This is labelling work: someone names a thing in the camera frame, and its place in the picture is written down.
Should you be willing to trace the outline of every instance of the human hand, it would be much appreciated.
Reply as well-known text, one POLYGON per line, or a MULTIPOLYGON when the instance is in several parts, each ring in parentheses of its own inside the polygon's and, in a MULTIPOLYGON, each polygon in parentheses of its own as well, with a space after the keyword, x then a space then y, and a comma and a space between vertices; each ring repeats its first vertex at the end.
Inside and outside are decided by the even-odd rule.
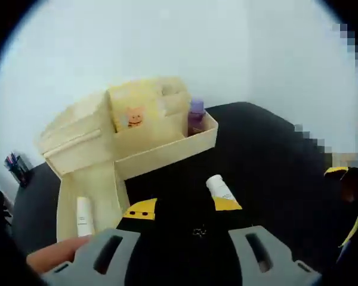
POLYGON ((65 261, 72 262, 77 249, 90 238, 90 235, 71 238, 37 250, 26 257, 27 264, 38 274, 48 272, 65 261))

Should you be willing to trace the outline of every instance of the cardboard organizer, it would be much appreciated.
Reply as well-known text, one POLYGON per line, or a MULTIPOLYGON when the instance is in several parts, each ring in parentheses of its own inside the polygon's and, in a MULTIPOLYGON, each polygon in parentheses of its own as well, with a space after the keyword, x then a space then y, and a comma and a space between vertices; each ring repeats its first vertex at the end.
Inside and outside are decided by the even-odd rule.
POLYGON ((188 107, 171 104, 165 117, 119 133, 111 108, 107 92, 91 95, 60 113, 37 140, 61 179, 57 241, 77 236, 77 196, 91 200, 96 232, 115 228, 130 206, 125 180, 215 146, 218 123, 208 113, 206 130, 187 137, 188 107))

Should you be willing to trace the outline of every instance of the black table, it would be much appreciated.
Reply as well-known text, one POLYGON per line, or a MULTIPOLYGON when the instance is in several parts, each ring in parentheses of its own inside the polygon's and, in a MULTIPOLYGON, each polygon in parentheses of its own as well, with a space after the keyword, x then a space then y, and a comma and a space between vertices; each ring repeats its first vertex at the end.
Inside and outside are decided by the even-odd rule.
MULTIPOLYGON (((323 178, 331 154, 256 105, 238 102, 208 112, 219 123, 216 147, 127 180, 130 203, 202 196, 208 194, 205 181, 221 174, 254 225, 283 241, 294 259, 321 271, 334 259, 342 236, 337 185, 323 178)), ((56 242, 59 186, 44 163, 34 169, 30 185, 17 193, 13 235, 26 254, 56 242)))

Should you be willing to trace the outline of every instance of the white tube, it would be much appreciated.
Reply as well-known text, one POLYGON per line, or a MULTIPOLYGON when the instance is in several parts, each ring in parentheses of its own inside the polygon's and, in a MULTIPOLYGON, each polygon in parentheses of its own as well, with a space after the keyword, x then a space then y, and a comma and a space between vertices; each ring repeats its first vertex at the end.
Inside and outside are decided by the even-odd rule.
POLYGON ((77 233, 79 237, 94 233, 91 204, 86 197, 77 197, 77 233))
POLYGON ((226 198, 228 200, 236 201, 233 194, 229 190, 226 183, 224 183, 223 178, 220 175, 210 177, 205 182, 205 184, 213 197, 226 198))

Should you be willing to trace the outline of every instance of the purple bottle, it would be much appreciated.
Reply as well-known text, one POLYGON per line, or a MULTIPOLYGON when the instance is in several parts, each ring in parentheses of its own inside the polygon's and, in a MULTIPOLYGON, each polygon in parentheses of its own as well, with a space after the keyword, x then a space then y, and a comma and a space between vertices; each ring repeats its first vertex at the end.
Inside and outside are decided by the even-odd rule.
POLYGON ((191 100, 188 116, 188 136, 201 133, 205 130, 204 115, 204 102, 202 100, 191 100))

